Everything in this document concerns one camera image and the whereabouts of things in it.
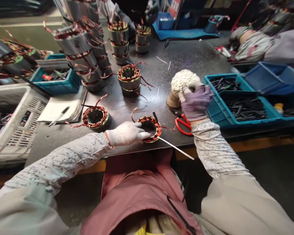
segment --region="scissors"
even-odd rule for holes
[[[175,111],[174,109],[170,108],[171,112],[177,116],[177,118],[175,119],[175,125],[177,127],[177,129],[183,133],[184,135],[193,135],[191,132],[186,132],[184,131],[181,127],[180,127],[180,123],[183,124],[184,126],[186,126],[188,129],[190,129],[190,131],[192,131],[192,127],[190,122],[186,119],[186,116],[182,113],[179,113],[177,111]]]

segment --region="paper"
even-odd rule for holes
[[[59,117],[61,112],[67,107],[70,108],[57,121],[58,122],[77,122],[82,111],[86,89],[81,86],[77,94],[67,94],[51,97],[47,106],[39,116],[39,122],[52,122]]]

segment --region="gray workbench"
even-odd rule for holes
[[[221,39],[220,41],[216,41],[215,39],[171,41],[169,46],[163,51],[164,42],[152,39],[149,53],[145,55],[136,53],[134,45],[130,45],[131,62],[147,63],[148,65],[140,64],[137,67],[141,70],[141,74],[146,81],[155,86],[152,91],[149,91],[144,86],[141,88],[141,94],[148,99],[148,102],[140,96],[132,98],[124,97],[117,76],[113,75],[106,80],[107,85],[102,91],[95,95],[91,93],[87,94],[85,104],[95,105],[96,101],[107,93],[108,97],[105,97],[99,105],[105,107],[113,118],[110,129],[115,128],[124,121],[130,121],[131,112],[135,107],[138,107],[138,109],[134,112],[134,120],[138,120],[143,116],[152,116],[152,112],[155,112],[162,126],[173,129],[175,126],[175,116],[166,105],[166,99],[171,89],[172,77],[182,69],[191,70],[201,79],[209,74],[229,73],[231,65],[214,49],[216,44],[221,44],[223,41]],[[112,64],[112,70],[113,72],[117,72],[121,66],[114,63],[111,52],[108,54]],[[26,165],[32,164],[48,155],[54,149],[91,132],[92,130],[87,127],[71,129],[68,124],[48,127],[47,124],[42,123],[38,128],[38,134]],[[192,136],[183,135],[177,129],[162,129],[161,137],[176,146],[192,145],[194,143]],[[106,156],[166,147],[168,147],[166,143],[158,140],[152,144],[133,144],[130,146],[116,147],[112,151],[109,151]]]

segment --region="floor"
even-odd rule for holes
[[[294,145],[240,152],[239,157],[294,221]],[[178,161],[176,171],[180,179],[184,176],[184,185],[189,180],[186,194],[189,210],[200,213],[201,200],[212,179],[199,159]],[[80,224],[97,206],[102,180],[103,172],[100,172],[78,175],[63,184],[56,201],[59,214],[67,225]]]

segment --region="person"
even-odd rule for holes
[[[135,24],[144,24],[151,26],[159,13],[160,0],[128,0],[117,1],[97,0],[99,11],[109,19],[109,22],[122,20],[129,25],[130,36],[135,35]]]
[[[198,157],[213,178],[200,215],[183,200],[184,188],[170,167],[172,149],[162,149],[109,157],[99,205],[78,227],[62,222],[54,196],[65,181],[113,147],[149,136],[140,123],[125,122],[61,146],[7,181],[0,190],[0,235],[294,234],[294,222],[207,118],[212,96],[209,86],[199,84],[180,94]]]
[[[275,64],[288,64],[294,68],[294,29],[268,36],[249,27],[239,27],[229,41],[239,41],[240,47],[235,55],[237,61],[265,61]]]

